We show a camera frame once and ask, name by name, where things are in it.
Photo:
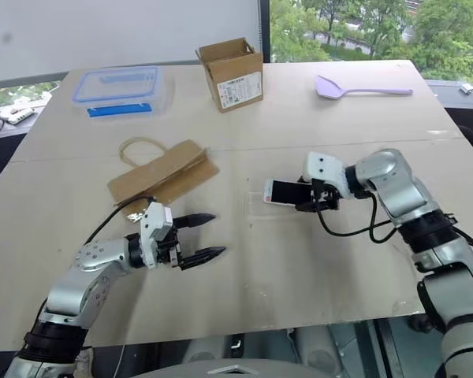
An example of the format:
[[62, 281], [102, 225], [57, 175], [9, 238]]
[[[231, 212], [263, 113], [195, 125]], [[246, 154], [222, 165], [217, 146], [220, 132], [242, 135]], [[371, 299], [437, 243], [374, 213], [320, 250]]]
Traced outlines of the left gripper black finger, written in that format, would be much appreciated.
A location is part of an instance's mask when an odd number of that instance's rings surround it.
[[215, 218], [216, 216], [210, 213], [193, 213], [182, 217], [173, 218], [173, 226], [176, 229], [194, 228], [208, 223]]
[[211, 246], [197, 250], [194, 254], [180, 260], [181, 270], [187, 270], [205, 264], [226, 250], [225, 246]]

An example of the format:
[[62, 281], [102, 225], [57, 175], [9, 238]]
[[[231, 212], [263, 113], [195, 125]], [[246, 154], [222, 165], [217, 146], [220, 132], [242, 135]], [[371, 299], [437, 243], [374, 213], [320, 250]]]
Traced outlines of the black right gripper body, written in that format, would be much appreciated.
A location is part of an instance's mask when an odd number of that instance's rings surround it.
[[341, 195], [334, 186], [324, 180], [311, 181], [311, 213], [325, 210], [339, 210]]

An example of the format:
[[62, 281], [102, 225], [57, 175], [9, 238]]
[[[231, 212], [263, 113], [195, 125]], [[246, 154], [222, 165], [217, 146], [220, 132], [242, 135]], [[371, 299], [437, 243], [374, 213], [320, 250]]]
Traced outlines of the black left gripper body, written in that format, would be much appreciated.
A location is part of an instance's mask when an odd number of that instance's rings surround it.
[[178, 229], [174, 224], [165, 238], [156, 242], [157, 262], [170, 264], [172, 267], [181, 267], [181, 246], [178, 240]]

